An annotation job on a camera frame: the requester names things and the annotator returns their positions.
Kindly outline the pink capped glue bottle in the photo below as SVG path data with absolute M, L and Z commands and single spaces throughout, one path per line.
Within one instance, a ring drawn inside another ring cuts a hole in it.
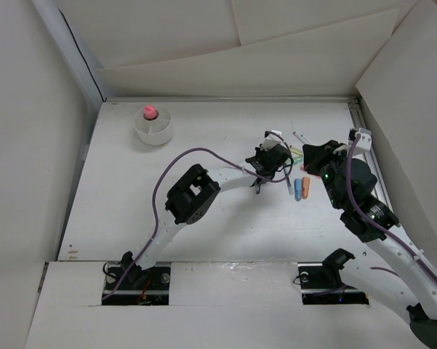
M 143 108 L 143 118 L 147 121 L 153 121 L 159 117 L 159 112 L 154 105 L 146 105 Z

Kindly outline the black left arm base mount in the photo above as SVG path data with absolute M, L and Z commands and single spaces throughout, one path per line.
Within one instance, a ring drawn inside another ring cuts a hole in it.
M 103 266 L 105 282 L 102 305 L 164 306 L 169 304 L 171 264 L 161 263 L 142 270 L 134 266 L 125 276 L 124 267 L 133 261 L 127 252 L 121 262 L 106 262 Z

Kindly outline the blue highlighter marker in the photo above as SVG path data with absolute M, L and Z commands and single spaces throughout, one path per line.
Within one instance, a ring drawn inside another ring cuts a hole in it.
M 302 200 L 302 179 L 296 178 L 294 180 L 294 199 L 295 201 Z

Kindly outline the orange highlighter marker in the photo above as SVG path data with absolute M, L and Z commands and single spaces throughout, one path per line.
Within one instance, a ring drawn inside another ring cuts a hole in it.
M 303 177 L 302 178 L 302 198 L 307 199 L 310 193 L 310 178 Z

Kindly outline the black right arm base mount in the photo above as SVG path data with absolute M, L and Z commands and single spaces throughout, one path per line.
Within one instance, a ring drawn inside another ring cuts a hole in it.
M 340 271 L 355 256 L 337 249 L 321 262 L 299 262 L 293 283 L 300 287 L 303 305 L 368 305 L 368 296 L 344 284 Z

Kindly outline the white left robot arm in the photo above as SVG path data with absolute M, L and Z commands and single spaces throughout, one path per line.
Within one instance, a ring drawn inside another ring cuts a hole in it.
M 242 165 L 233 164 L 206 148 L 193 148 L 180 154 L 172 163 L 189 153 L 203 151 L 209 153 L 228 166 L 207 170 L 194 164 L 168 190 L 164 209 L 156 207 L 156 194 L 167 172 L 163 172 L 152 194 L 154 230 L 147 243 L 139 252 L 126 252 L 119 262 L 123 270 L 121 280 L 132 288 L 140 288 L 147 281 L 147 270 L 159 260 L 159 256 L 180 230 L 197 223 L 209 210 L 220 193 L 238 188 L 258 187 L 267 182 L 277 183 L 275 178 L 285 163 L 292 161 L 292 154 L 286 144 L 276 144 L 272 148 L 261 145 L 255 148 L 255 155 L 244 160 Z

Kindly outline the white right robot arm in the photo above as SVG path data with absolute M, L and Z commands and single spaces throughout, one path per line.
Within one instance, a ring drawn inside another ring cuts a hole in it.
M 337 249 L 322 261 L 321 277 L 330 286 L 351 286 L 372 296 L 409 325 L 428 348 L 437 348 L 437 269 L 407 236 L 395 214 L 372 195 L 377 178 L 354 156 L 358 141 L 304 145 L 304 167 L 321 178 L 344 226 L 391 268 L 388 277 L 361 264 L 360 257 Z

